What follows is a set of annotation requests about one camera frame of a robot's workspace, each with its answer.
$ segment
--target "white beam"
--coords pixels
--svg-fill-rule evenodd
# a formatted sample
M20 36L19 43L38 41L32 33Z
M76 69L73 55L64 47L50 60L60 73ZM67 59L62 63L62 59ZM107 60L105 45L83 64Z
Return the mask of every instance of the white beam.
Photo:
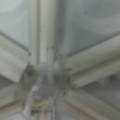
M30 64L39 63L39 0L29 0Z
M120 72L120 57L113 58L83 72L74 74L73 83L75 87L82 87L118 72Z
M120 119L119 111L81 90L78 93L70 92L65 101L90 115L95 120Z
M57 0L40 0L40 58L39 62L55 61L55 25Z
M120 55L120 35L68 57L65 61L65 68L71 73L75 73L83 71L117 55Z
M18 82L28 64L28 51L0 35L0 75Z

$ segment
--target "structural support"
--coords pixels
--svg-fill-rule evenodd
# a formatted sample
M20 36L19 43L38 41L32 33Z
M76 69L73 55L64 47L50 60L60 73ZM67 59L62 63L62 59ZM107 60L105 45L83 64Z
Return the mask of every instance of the structural support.
M55 25L57 0L40 0L39 62L52 65L55 61Z
M120 56L73 75L74 85L82 87L120 71Z
M109 60L117 55L120 55L120 35L68 57L65 62L65 68L71 73L76 73Z
M39 63L39 0L29 0L30 64Z
M84 91L70 92L65 101L95 120L119 120L119 111Z
M28 51L0 35L0 75L19 82L28 64Z

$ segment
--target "diagonal beam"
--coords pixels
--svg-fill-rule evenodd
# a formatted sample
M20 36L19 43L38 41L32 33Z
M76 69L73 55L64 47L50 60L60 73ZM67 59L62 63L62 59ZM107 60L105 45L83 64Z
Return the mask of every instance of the diagonal beam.
M120 119L119 111L82 90L79 93L70 92L65 101L96 120Z
M76 73L118 55L120 55L120 35L68 57L65 61L65 68L71 73Z
M82 87L92 82L114 75L120 71L120 56L73 75L75 87Z
M18 82L28 64L28 51L0 35L0 75Z

